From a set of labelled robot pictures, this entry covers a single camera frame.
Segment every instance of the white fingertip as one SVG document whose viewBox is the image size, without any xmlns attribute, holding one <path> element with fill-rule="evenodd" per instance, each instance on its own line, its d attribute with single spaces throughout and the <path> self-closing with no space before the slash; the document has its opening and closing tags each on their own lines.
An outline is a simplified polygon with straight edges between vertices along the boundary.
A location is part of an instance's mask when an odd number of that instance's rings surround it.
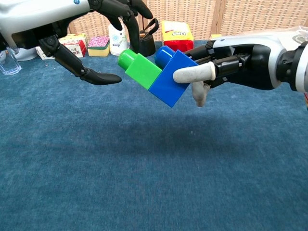
<svg viewBox="0 0 308 231">
<path fill-rule="evenodd" d="M 210 86 L 201 82 L 192 83 L 192 95 L 198 107 L 203 107 L 206 102 Z"/>
<path fill-rule="evenodd" d="M 213 62 L 182 68 L 173 73 L 173 79 L 177 83 L 194 83 L 215 78 L 216 71 Z"/>
<path fill-rule="evenodd" d="M 192 95 L 193 99 L 196 101 L 198 107 L 203 107 L 205 102 L 204 87 L 203 82 L 192 83 Z"/>
</svg>

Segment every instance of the robotic hand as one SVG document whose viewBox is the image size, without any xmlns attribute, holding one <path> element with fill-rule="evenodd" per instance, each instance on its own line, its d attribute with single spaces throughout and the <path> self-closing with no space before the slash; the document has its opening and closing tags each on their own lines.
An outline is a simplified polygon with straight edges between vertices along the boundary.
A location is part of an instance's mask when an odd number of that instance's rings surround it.
<svg viewBox="0 0 308 231">
<path fill-rule="evenodd" d="M 86 68 L 58 38 L 67 35 L 68 25 L 89 12 L 97 11 L 122 30 L 119 18 L 128 28 L 131 49 L 139 51 L 139 27 L 136 16 L 153 15 L 142 0 L 1 0 L 0 51 L 10 48 L 30 49 L 40 46 L 47 57 L 55 60 L 81 80 L 94 85 L 120 82 L 113 74 L 100 74 Z"/>
<path fill-rule="evenodd" d="M 207 93 L 225 82 L 272 90 L 282 82 L 294 91 L 308 91 L 308 42 L 287 51 L 275 36 L 227 36 L 185 52 L 199 65 L 177 70 L 178 83 L 192 83 L 199 107 Z"/>
</svg>

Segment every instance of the woven background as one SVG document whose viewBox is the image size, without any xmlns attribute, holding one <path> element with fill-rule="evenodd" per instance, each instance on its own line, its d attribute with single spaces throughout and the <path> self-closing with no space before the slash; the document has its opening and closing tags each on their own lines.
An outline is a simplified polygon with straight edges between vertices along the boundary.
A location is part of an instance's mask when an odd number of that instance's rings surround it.
<svg viewBox="0 0 308 231">
<path fill-rule="evenodd" d="M 159 22 L 188 23 L 195 40 L 210 34 L 234 35 L 250 30 L 308 26 L 307 0 L 143 0 Z M 140 28 L 142 18 L 137 17 Z M 98 13 L 89 13 L 73 21 L 71 33 L 108 35 L 109 21 Z M 161 40 L 161 31 L 154 34 Z"/>
<path fill-rule="evenodd" d="M 226 0 L 221 33 L 303 26 L 307 0 Z"/>
</svg>

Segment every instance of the white plastic bottle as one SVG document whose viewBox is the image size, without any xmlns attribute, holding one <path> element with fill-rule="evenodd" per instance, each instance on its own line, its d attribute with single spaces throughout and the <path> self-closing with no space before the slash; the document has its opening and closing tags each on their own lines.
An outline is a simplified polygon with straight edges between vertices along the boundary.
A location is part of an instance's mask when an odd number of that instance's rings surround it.
<svg viewBox="0 0 308 231">
<path fill-rule="evenodd" d="M 110 39 L 110 53 L 119 56 L 123 51 L 129 49 L 124 25 L 122 30 L 115 29 L 112 24 L 108 26 Z"/>
</svg>

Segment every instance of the green block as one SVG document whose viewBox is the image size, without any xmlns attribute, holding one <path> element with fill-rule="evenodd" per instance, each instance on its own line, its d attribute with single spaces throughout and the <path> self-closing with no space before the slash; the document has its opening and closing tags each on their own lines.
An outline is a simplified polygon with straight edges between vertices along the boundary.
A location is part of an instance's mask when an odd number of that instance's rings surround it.
<svg viewBox="0 0 308 231">
<path fill-rule="evenodd" d="M 141 54 L 125 50 L 118 59 L 118 64 L 125 73 L 147 90 L 157 79 L 162 70 Z"/>
</svg>

